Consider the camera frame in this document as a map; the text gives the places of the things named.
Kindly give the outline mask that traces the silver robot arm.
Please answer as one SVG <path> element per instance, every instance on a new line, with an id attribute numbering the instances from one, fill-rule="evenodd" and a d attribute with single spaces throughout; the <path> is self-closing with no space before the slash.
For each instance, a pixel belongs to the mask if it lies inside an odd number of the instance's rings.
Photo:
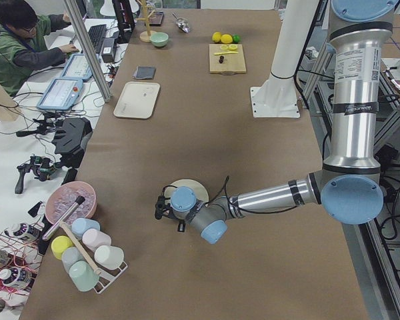
<path id="1" fill-rule="evenodd" d="M 374 157 L 382 44 L 393 31 L 395 1 L 332 1 L 329 46 L 334 50 L 331 151 L 320 171 L 286 184 L 210 201 L 187 186 L 175 187 L 155 204 L 155 218 L 167 217 L 196 229 L 208 243 L 226 232 L 229 219 L 282 213 L 307 203 L 324 207 L 334 219 L 360 225 L 383 207 L 380 165 Z"/>

